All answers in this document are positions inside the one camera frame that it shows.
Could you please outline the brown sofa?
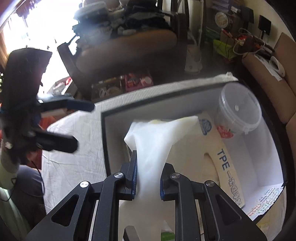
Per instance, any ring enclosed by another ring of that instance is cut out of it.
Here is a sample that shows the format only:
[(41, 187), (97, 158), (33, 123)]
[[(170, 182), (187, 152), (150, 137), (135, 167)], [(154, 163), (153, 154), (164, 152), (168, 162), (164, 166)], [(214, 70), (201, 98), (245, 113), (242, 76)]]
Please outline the brown sofa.
[(281, 33), (269, 61), (257, 54), (247, 54), (242, 64), (266, 93), (285, 125), (295, 159), (295, 41)]

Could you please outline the wooden chair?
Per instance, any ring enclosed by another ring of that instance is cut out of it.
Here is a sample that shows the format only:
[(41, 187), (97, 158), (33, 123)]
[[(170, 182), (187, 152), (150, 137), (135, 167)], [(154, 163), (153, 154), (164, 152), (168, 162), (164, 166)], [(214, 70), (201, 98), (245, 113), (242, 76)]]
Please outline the wooden chair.
[(73, 55), (67, 43), (58, 52), (73, 82), (86, 99), (93, 84), (139, 70), (149, 70), (156, 80), (179, 77), (187, 54), (188, 18), (168, 13), (171, 30), (156, 29), (109, 39)]

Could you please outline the black storage box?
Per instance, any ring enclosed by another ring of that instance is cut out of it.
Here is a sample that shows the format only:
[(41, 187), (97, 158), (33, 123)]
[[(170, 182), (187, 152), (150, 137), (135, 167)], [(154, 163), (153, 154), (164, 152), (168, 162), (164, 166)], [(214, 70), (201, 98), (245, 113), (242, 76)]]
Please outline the black storage box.
[[(214, 117), (224, 83), (182, 81), (123, 94), (102, 102), (101, 126), (107, 175), (129, 160), (124, 137), (135, 120), (174, 120), (207, 112)], [(276, 202), (287, 172), (280, 140), (268, 115), (246, 135), (225, 142), (245, 198), (243, 210), (259, 222)]]

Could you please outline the green plastic plate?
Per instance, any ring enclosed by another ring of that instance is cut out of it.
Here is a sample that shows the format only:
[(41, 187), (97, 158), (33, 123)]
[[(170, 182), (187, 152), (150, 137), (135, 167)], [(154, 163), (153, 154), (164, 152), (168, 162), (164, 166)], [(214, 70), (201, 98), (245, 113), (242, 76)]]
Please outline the green plastic plate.
[(175, 234), (173, 232), (162, 232), (161, 241), (174, 241)]

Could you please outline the clear plastic tub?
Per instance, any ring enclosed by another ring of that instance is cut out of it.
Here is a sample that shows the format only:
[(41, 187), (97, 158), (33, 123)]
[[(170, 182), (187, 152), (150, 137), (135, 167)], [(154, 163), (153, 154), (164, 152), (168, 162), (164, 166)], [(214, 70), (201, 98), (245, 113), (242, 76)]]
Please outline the clear plastic tub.
[(244, 85), (227, 83), (220, 92), (214, 123), (220, 136), (231, 139), (255, 130), (262, 110), (255, 95)]

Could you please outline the TPE glove box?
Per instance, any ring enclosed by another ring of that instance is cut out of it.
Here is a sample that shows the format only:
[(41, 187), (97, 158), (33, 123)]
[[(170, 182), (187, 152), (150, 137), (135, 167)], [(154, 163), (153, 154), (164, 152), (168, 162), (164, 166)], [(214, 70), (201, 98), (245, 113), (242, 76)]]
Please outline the TPE glove box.
[(239, 206), (245, 205), (240, 181), (233, 161), (220, 133), (207, 112), (198, 114), (203, 133), (205, 153), (211, 158), (219, 179), (220, 188)]

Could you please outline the white rubber glove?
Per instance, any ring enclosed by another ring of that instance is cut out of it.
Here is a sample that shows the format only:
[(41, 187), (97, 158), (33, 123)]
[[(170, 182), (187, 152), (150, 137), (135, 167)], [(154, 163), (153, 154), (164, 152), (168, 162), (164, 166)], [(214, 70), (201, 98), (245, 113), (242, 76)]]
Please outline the white rubber glove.
[(119, 207), (118, 237), (127, 226), (134, 226), (140, 240), (160, 240), (165, 223), (175, 228), (174, 202), (163, 202), (160, 179), (173, 144), (197, 124), (197, 116), (173, 121), (134, 121), (125, 143), (137, 152), (137, 191), (133, 201)]

